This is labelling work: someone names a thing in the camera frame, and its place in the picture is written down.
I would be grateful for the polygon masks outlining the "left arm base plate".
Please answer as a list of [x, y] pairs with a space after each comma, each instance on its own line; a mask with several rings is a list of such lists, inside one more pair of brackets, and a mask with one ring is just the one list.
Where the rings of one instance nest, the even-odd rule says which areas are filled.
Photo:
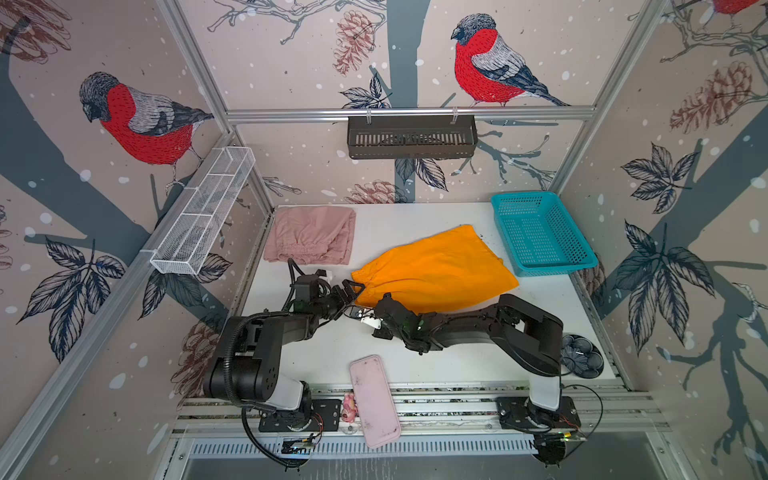
[[336, 432], [341, 420], [342, 401], [303, 401], [296, 410], [276, 410], [261, 415], [260, 433]]

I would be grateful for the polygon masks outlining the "orange shorts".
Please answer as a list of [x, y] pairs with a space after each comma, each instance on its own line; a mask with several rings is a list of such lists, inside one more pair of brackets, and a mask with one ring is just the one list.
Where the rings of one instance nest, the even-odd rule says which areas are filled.
[[373, 308], [389, 294], [417, 314], [466, 309], [519, 286], [471, 225], [395, 247], [351, 279], [365, 286], [359, 305]]

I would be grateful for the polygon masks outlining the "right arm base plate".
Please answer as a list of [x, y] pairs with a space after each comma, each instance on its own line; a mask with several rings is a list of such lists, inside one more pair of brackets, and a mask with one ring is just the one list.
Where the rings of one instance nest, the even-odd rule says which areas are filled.
[[535, 406], [527, 397], [499, 397], [495, 400], [502, 429], [522, 433], [547, 433], [581, 429], [574, 401], [562, 396], [555, 411]]

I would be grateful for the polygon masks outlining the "teal plastic basket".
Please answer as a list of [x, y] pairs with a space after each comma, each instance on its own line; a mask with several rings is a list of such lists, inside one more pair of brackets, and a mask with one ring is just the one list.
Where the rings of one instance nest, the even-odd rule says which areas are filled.
[[569, 275], [598, 259], [560, 198], [546, 191], [491, 198], [496, 227], [518, 277]]

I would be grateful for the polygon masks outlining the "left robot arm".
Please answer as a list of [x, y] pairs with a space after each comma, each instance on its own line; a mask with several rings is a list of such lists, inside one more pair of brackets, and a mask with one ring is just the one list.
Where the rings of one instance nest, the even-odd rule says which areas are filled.
[[293, 274], [281, 309], [229, 318], [202, 380], [203, 396], [265, 417], [261, 430], [302, 430], [317, 424], [308, 384], [280, 373], [282, 348], [311, 339], [339, 319], [365, 291], [351, 280], [332, 286], [322, 276]]

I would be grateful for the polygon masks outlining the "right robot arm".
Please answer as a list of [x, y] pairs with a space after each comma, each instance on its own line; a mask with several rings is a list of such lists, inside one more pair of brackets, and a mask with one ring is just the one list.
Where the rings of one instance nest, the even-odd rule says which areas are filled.
[[529, 373], [527, 408], [555, 413], [561, 406], [563, 322], [513, 295], [460, 313], [417, 314], [389, 293], [373, 308], [354, 307], [352, 317], [374, 328], [378, 338], [400, 339], [420, 355], [464, 344], [493, 344]]

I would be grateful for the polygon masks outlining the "pink shorts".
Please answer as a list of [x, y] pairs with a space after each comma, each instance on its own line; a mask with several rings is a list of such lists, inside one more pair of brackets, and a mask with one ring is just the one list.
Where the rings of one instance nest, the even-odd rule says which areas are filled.
[[356, 212], [340, 206], [281, 207], [276, 211], [263, 259], [299, 265], [348, 265]]

